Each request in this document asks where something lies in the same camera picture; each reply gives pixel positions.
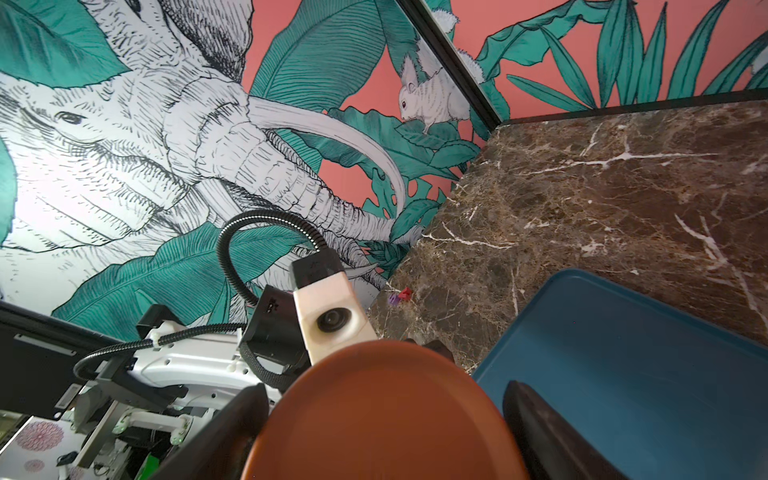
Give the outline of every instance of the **blue tray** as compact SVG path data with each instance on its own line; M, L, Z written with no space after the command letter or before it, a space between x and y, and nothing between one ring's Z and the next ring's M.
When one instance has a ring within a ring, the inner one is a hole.
M633 480L768 478L768 349L582 270L550 278L474 374L533 387Z

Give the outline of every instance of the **black panel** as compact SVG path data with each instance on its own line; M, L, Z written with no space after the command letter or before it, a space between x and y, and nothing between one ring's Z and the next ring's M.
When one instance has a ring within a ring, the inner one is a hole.
M83 384L72 373L75 363L115 343L108 336L0 301L0 409L54 419L61 411L55 408L59 399L73 384Z
M699 95L697 97L675 98L674 100L652 101L645 104L621 105L617 107L596 108L594 110L569 111L561 114L539 115L537 117L512 118L502 122L504 125L532 124L542 121L570 120L572 118L601 117L603 115L633 114L642 111L669 110L671 108L704 107L715 104L731 104L740 101L768 99L768 88L730 91L724 94Z

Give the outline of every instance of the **tropical leaf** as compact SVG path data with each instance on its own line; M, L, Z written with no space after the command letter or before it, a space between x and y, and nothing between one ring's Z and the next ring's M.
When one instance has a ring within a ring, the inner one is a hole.
M485 122L480 120L480 116L477 115L474 108L469 108L469 120L472 122L472 128L478 137L483 140L488 140L491 137L491 131L485 126Z
M8 149L0 138L0 245L11 233L16 205L16 169Z
M387 117L376 110L364 114L354 107L348 107L343 111L333 108L328 111L328 115L356 128L381 145L397 164L400 174L406 179L406 183L408 180L430 174L458 180L450 171L429 165L432 160L431 150L412 144L398 133L396 128L402 124L398 118ZM354 148L313 134L299 133L299 136L304 139L307 145L319 151L323 158L344 167L359 165L366 172L368 178L374 178L373 168L376 165Z
M340 107L385 46L373 0L304 0L273 40L250 94L313 111Z
M547 85L540 84L537 81L528 80L527 78L515 77L514 75L507 75L507 79L515 84L518 88L523 90L529 95L533 95L539 100L546 102L550 105L554 105L557 108L562 108L565 111L583 111L589 110L584 105L578 103L566 94L562 94L559 91L548 87Z
M554 56L554 62L557 64L565 84L588 107L597 108L598 106L594 103L594 97L592 96L592 90L589 88L587 79L584 77L584 72L581 71L574 58L571 57L571 54L568 53L568 50L565 49L558 38L549 33L546 28L542 28L541 32L547 39L549 48L551 48L552 55Z
M421 224L424 225L425 227L429 225L432 222L432 218L434 218L435 215L437 215L437 213L439 212L439 206L443 205L444 203L445 203L445 194L442 192L442 190L438 190L438 193L437 193L438 208L435 208L433 210L428 210L427 213L424 214L424 217L422 217Z
M208 325L230 322L230 304L232 303L233 296L235 296L235 292L233 291L232 286L228 281L224 280L219 299L216 300L214 309L211 310L210 317L208 317Z
M688 38L683 53L677 59L677 64L670 79L670 90L667 99L693 97L696 91L696 80L704 62L704 55L710 45L712 31L717 25L717 19L729 0L720 0L701 19L696 30Z
M413 194L413 197L408 197L406 200L406 206L414 200L421 200L424 198L427 198L427 195L429 195L429 191L432 189L432 184L430 184L426 180L422 180L421 178L417 178L416 180L413 180L416 182L416 193Z
M397 217L397 220L395 220L395 224L392 225L392 232L389 235L389 239L395 240L402 237L408 233L408 230L411 230L411 228L413 228L413 226L416 225L427 212L432 209L437 210L438 207L440 207L440 204L434 200L423 199L412 201L405 209L403 209L402 213Z
M599 24L613 0L607 2L588 2L569 0L538 17L511 25L485 39L477 62L485 72L485 80L498 77L501 73L499 62L511 60L520 65L530 66L541 62L549 50L541 27L546 27L551 34L562 38L578 21Z
M373 168L371 190L376 195L376 200L379 204L376 205L371 199L366 198L365 203L362 204L362 211L374 214L377 217L393 218L397 211L394 201L395 189L392 188L389 178L375 167Z
M410 251L410 247L403 243L389 243L379 241L361 242L361 246L369 249L368 254L373 261L384 269L382 275L387 278L389 274L402 262Z
M744 90L752 90L754 88L768 88L768 64L763 65L760 70L752 75Z
M482 82L480 84L480 89L483 90L485 96L488 97L488 100L491 102L493 109L496 110L496 113L501 118L501 120L509 120L509 104L504 99L502 93L498 91L498 88L496 88L496 80L491 79Z
M614 0L608 9L608 14L605 15L603 28L600 30L600 39L598 40L598 84L600 85L601 108L605 108L611 99L611 92L614 90L614 83L616 83L616 77L621 67L624 36L631 30L631 27L627 28L627 1Z
M722 94L733 90L736 82L763 50L768 48L768 31L755 38L739 53L704 90L704 95Z
M77 0L0 0L0 71L49 87L81 87L128 71Z
M220 298L211 285L223 285L216 242L220 229L204 223L164 243L153 257L110 265L83 283L53 316L122 340L137 338L136 322L144 313L135 292L143 290L167 305L179 319L192 323L209 313ZM261 275L278 258L304 241L283 227L262 227L236 233L230 255L244 279Z
M437 168L450 168L473 161L480 153L480 147L467 140L454 140L446 143L435 152L432 165Z
M456 126L447 121L432 125L426 134L424 134L424 122L420 120L405 122L395 127L395 130L412 144L431 150L438 150L445 142L459 138Z
M381 18L382 30L386 39L389 58L392 60L392 66L400 75L402 73L402 63L406 55L410 58L417 58L416 41L418 33L413 24L408 20L406 14L392 0L376 0L376 8Z
M631 105L637 97L637 83L640 80L640 69L643 66L643 32L634 2L629 2L627 8L627 29L624 31L624 46L621 50L621 66L616 77L619 90L619 102Z
M280 138L285 140L285 142L295 150L313 172L317 173L320 171L320 165L323 163L323 156L319 151L311 148L299 135L296 135L287 128L280 128L276 132Z
M650 37L648 50L640 68L637 83L637 103L656 101L661 89L661 74L664 73L664 50L667 48L667 3L661 9L654 33Z

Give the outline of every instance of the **pink flower pattern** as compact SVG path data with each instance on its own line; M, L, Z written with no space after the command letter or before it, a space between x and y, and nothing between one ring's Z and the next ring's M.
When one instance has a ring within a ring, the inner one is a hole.
M33 422L27 425L16 437L18 446L24 450L42 452L61 443L64 431L52 422Z
M29 460L24 464L24 470L30 473L40 472L45 468L45 463L42 460Z

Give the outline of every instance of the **brown marble countertop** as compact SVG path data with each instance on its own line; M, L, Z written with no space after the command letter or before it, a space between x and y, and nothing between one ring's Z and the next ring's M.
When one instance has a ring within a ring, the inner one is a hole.
M371 321L471 371L577 267L768 345L766 187L768 101L501 127Z

